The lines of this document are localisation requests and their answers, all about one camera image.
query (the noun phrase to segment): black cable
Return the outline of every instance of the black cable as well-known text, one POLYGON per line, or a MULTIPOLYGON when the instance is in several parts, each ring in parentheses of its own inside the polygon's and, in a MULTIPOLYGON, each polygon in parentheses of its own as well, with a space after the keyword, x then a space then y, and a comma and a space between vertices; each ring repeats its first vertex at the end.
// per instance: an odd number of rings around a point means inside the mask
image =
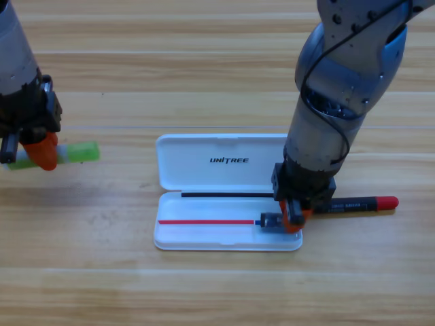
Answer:
POLYGON ((335 51, 336 49, 338 49, 339 47, 341 47, 343 44, 347 43, 348 41, 350 41, 351 39, 353 39, 356 35, 360 34, 362 31, 364 31, 365 29, 367 29, 368 27, 370 27, 371 25, 373 25, 375 22, 377 22, 378 20, 380 20, 381 18, 383 18, 384 16, 388 15, 390 12, 392 12, 393 10, 395 10, 396 8, 400 7, 403 3, 405 2, 409 2, 409 10, 410 10, 410 14, 407 20, 409 20, 410 17, 412 17, 413 14, 413 0, 400 0, 399 2, 397 2, 397 4, 392 5, 391 7, 387 8, 386 10, 384 10, 383 12, 381 12, 378 16, 376 16, 373 20, 371 20, 370 22, 366 23, 365 25, 363 25, 361 28, 359 28, 357 31, 354 31, 352 34, 350 34, 348 37, 344 38, 344 40, 338 42, 335 46, 332 46, 331 48, 327 49, 324 53, 321 54, 321 56, 313 63, 313 65, 311 66, 311 68, 308 70, 308 72, 305 74, 304 79, 302 81, 302 85, 300 87, 300 94, 301 94, 301 99, 304 102, 304 104, 309 108, 309 110, 311 112, 313 112, 317 117, 319 117, 320 119, 322 119, 323 121, 325 121, 329 126, 331 126, 335 131, 337 131, 341 137, 343 138, 345 144, 346 144, 346 153, 344 155, 342 155, 339 159, 337 160, 332 160, 331 161, 331 165, 336 164, 336 163, 340 163, 342 162, 347 155, 349 155, 349 152, 351 150, 351 146, 350 146, 350 142, 349 139, 347 139, 345 133, 343 132, 343 129, 337 125, 335 122, 329 120, 328 118, 326 118, 325 116, 323 116, 318 110, 316 110, 311 103, 308 101, 307 98, 307 81, 308 78, 310 77, 311 73, 313 72, 313 70, 316 68, 316 66, 320 63, 320 61, 322 59, 324 59, 327 55, 329 55, 331 52, 335 51))

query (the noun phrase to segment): marker pen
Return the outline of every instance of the marker pen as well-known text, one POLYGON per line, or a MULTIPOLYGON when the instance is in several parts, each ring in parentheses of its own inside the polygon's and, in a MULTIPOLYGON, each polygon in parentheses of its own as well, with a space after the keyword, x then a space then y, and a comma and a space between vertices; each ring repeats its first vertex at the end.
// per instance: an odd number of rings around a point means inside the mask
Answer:
MULTIPOLYGON (((90 162, 97 161, 100 158, 99 146, 94 141, 70 145, 58 145, 56 146, 56 150, 58 164, 90 162)), ((18 151, 15 163, 2 165, 8 170, 22 170, 37 167, 24 150, 18 151)))
POLYGON ((314 208, 315 214, 389 211, 399 205, 397 197, 333 198, 314 208))

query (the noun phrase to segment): robotic arm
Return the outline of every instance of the robotic arm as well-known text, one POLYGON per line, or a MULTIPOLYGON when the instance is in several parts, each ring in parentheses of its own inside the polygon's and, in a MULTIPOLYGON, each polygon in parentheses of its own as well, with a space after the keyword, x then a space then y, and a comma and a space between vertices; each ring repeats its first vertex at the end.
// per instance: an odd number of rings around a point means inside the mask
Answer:
POLYGON ((44 170, 57 165, 57 136, 62 108, 42 75, 8 0, 0 0, 0 163, 16 161, 21 143, 44 170))
POLYGON ((402 62, 407 22, 435 0, 317 0, 321 23, 296 67, 299 101, 272 176, 289 232, 330 201, 366 114, 402 62))

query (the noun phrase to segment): red line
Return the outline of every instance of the red line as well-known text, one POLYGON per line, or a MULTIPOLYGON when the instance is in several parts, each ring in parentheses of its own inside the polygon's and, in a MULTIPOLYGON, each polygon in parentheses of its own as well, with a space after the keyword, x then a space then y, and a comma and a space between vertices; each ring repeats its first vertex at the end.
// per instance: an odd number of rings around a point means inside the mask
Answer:
POLYGON ((162 225, 253 225, 255 221, 252 219, 240 219, 240 220, 225 220, 225 219, 179 219, 170 220, 164 219, 158 222, 162 225))

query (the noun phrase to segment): black line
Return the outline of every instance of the black line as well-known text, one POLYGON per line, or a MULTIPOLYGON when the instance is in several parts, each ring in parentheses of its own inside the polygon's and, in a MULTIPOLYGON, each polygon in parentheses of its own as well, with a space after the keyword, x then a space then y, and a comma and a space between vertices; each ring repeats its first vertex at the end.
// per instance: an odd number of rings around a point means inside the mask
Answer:
POLYGON ((181 197, 273 198, 273 194, 262 192, 182 192, 181 197))

